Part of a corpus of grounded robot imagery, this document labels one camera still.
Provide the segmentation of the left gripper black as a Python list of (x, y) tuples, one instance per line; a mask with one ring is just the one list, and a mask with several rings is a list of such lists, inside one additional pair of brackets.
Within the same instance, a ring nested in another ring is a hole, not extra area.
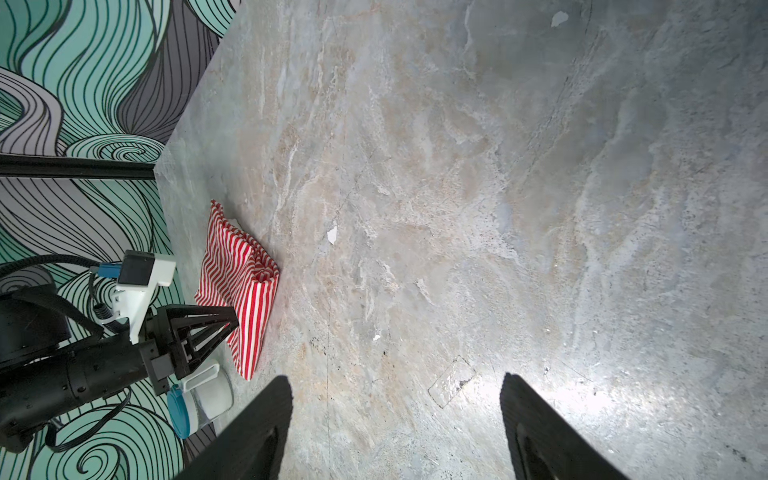
[(168, 377), (179, 380), (194, 373), (239, 327), (229, 306), (167, 305), (157, 323), (171, 333), (169, 353), (154, 341), (133, 345), (118, 337), (59, 353), (1, 373), (1, 447), (23, 452), (37, 432), (61, 453), (90, 440), (130, 402), (125, 397), (84, 433), (63, 443), (56, 440), (63, 425), (57, 418), (98, 398), (109, 398), (149, 378), (157, 395), (169, 390)]

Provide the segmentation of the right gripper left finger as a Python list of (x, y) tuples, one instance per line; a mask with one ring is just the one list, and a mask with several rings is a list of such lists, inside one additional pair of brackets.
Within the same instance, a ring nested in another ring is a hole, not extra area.
[(279, 478), (293, 410), (285, 375), (275, 377), (178, 479)]

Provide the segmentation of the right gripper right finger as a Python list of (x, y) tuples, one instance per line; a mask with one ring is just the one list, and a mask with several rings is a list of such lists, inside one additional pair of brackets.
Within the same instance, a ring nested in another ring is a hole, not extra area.
[(518, 479), (624, 479), (521, 376), (507, 373), (500, 410)]

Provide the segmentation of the red white striped tank top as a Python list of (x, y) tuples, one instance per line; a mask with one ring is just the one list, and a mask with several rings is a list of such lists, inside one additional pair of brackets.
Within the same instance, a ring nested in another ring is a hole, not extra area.
[(280, 269), (261, 244), (225, 215), (213, 200), (195, 301), (229, 306), (239, 326), (227, 338), (236, 371), (253, 378), (273, 310)]

